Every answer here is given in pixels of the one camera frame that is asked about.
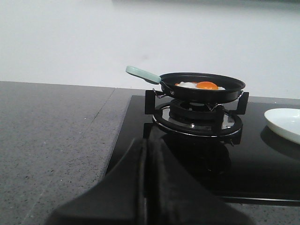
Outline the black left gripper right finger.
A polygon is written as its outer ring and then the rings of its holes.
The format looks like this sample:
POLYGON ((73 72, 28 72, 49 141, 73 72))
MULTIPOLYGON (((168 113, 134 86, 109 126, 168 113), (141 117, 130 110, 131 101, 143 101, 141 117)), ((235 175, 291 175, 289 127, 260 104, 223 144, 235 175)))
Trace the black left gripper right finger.
POLYGON ((198 183, 178 162, 157 131, 147 141, 150 225, 252 225, 253 220, 198 183))

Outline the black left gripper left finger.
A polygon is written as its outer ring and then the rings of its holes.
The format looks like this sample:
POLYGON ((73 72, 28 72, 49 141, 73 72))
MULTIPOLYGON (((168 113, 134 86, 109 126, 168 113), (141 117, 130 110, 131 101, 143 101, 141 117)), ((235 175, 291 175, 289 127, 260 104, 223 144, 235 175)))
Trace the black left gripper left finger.
POLYGON ((135 139, 116 166, 92 189, 58 207, 50 225, 143 225, 146 140, 135 139))

